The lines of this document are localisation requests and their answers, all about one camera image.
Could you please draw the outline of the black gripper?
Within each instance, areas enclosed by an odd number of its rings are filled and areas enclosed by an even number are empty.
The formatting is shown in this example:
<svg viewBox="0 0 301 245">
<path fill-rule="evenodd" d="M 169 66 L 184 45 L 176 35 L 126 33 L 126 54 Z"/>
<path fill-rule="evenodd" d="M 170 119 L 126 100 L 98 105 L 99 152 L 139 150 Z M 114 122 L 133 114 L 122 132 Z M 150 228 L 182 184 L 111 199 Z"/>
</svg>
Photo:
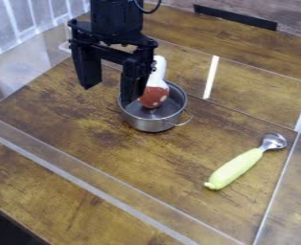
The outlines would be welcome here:
<svg viewBox="0 0 301 245">
<path fill-rule="evenodd" d="M 133 103 L 143 94 L 152 70 L 156 67 L 154 50 L 158 42 L 142 32 L 123 35 L 101 35 L 91 31 L 91 23 L 69 22 L 73 29 L 70 39 L 77 76 L 89 90 L 103 81 L 102 60 L 123 65 L 121 100 Z"/>
</svg>

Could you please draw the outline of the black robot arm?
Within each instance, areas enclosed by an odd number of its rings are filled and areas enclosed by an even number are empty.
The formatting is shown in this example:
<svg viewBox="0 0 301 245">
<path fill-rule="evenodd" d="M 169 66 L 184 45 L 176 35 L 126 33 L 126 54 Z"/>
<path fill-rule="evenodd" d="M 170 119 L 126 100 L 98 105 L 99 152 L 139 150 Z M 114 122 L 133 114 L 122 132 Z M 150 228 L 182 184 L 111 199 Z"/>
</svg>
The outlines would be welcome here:
<svg viewBox="0 0 301 245">
<path fill-rule="evenodd" d="M 103 81 L 103 60 L 123 66 L 121 102 L 129 105 L 145 91 L 154 71 L 160 43 L 142 33 L 143 0 L 91 0 L 91 21 L 73 19 L 70 48 L 82 87 L 90 89 Z"/>
</svg>

